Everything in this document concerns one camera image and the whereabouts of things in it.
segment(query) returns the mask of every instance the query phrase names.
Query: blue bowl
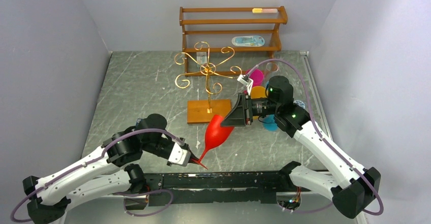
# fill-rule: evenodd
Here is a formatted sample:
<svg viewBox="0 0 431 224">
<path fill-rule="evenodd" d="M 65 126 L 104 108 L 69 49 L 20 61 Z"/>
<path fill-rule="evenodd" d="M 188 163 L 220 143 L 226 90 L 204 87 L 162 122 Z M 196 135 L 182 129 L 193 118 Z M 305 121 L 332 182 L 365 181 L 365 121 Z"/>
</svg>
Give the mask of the blue bowl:
<svg viewBox="0 0 431 224">
<path fill-rule="evenodd" d="M 268 131 L 277 131 L 279 128 L 274 120 L 274 115 L 266 116 L 263 120 L 263 127 Z"/>
</svg>

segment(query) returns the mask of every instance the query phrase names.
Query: pink cup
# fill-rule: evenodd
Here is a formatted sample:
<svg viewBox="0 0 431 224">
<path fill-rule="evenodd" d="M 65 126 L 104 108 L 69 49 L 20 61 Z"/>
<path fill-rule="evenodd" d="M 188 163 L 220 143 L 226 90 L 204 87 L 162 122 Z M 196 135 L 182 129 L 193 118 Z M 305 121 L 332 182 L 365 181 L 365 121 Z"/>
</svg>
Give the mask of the pink cup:
<svg viewBox="0 0 431 224">
<path fill-rule="evenodd" d="M 255 87 L 255 86 L 260 86 L 262 84 L 262 81 L 265 78 L 265 76 L 263 75 L 261 70 L 256 69 L 254 70 L 253 73 L 250 74 L 250 78 L 253 79 L 252 87 Z"/>
</svg>

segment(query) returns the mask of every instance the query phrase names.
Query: gray wall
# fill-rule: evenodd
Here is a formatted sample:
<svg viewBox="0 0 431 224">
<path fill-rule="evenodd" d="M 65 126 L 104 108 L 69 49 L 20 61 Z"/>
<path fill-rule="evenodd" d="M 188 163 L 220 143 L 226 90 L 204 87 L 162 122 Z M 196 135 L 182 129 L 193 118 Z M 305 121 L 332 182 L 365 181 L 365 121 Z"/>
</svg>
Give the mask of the gray wall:
<svg viewBox="0 0 431 224">
<path fill-rule="evenodd" d="M 109 53 L 81 0 L 0 0 L 0 54 L 0 222 L 11 223 L 25 177 L 80 158 Z"/>
<path fill-rule="evenodd" d="M 180 50 L 179 7 L 286 7 L 284 50 L 309 50 L 335 0 L 83 0 L 110 50 Z"/>
<path fill-rule="evenodd" d="M 385 212 L 371 223 L 431 222 L 430 6 L 337 0 L 311 49 L 335 141 L 382 174 Z"/>
</svg>

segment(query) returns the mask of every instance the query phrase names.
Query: marble table surface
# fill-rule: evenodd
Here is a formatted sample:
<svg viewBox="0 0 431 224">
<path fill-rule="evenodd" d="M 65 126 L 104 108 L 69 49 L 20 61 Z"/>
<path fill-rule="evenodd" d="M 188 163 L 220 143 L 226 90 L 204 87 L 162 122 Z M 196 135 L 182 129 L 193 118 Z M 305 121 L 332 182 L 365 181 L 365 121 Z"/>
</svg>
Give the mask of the marble table surface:
<svg viewBox="0 0 431 224">
<path fill-rule="evenodd" d="M 176 53 L 177 51 L 113 53 L 82 156 L 89 154 L 114 133 L 134 125 L 137 118 L 145 118 L 152 113 L 165 116 L 168 121 L 167 130 L 184 137 L 193 153 L 198 157 L 201 155 L 206 125 L 187 124 L 187 101 L 207 98 L 205 78 L 191 77 L 188 88 L 176 87 L 175 77 L 184 72 L 183 66 L 174 63 Z M 211 54 L 210 61 L 217 64 L 224 57 L 227 55 Z M 311 95 L 316 121 L 328 133 L 306 61 L 298 51 L 277 52 L 275 57 L 290 62 L 302 73 L 309 85 L 307 89 Z M 228 70 L 233 65 L 247 70 L 265 59 L 267 56 L 263 52 L 237 53 L 221 65 L 220 70 Z M 195 64 L 191 68 L 197 71 Z M 286 76 L 294 87 L 295 100 L 305 102 L 304 89 L 298 76 L 288 66 L 280 68 L 280 75 Z M 232 106 L 236 102 L 237 93 L 244 91 L 244 87 L 236 79 L 212 77 L 211 80 L 223 85 L 223 91 L 213 98 L 230 99 Z M 281 130 L 267 131 L 258 121 L 247 127 L 235 128 L 222 146 L 209 151 L 202 160 L 212 172 L 279 170 L 290 161 L 300 162 L 312 170 L 325 170 L 307 148 Z M 145 173 L 208 171 L 195 164 L 169 167 L 165 159 L 146 152 L 139 164 Z"/>
</svg>

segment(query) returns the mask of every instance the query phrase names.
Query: wooden rack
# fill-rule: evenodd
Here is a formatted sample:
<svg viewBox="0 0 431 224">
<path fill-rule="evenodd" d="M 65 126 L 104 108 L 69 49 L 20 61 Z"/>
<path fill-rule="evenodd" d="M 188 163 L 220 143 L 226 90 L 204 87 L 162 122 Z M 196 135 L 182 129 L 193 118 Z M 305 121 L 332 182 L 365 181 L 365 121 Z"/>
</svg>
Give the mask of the wooden rack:
<svg viewBox="0 0 431 224">
<path fill-rule="evenodd" d="M 208 42 L 211 51 L 220 52 L 225 46 L 231 46 L 235 52 L 266 51 L 273 58 L 275 51 L 282 49 L 280 41 L 280 24 L 287 23 L 287 13 L 284 6 L 261 7 L 277 9 L 277 13 L 253 14 L 249 8 L 179 8 L 179 25 L 182 27 L 182 51 L 187 53 L 198 52 L 194 45 L 199 41 Z M 238 29 L 238 30 L 187 30 L 186 25 L 205 24 L 274 24 L 271 29 Z M 232 45 L 235 36 L 259 35 L 265 39 L 261 47 L 236 47 Z M 184 62 L 185 71 L 189 73 L 188 59 Z M 220 71 L 221 75 L 237 75 L 231 71 Z M 192 74 L 190 76 L 203 76 L 203 74 Z"/>
</svg>

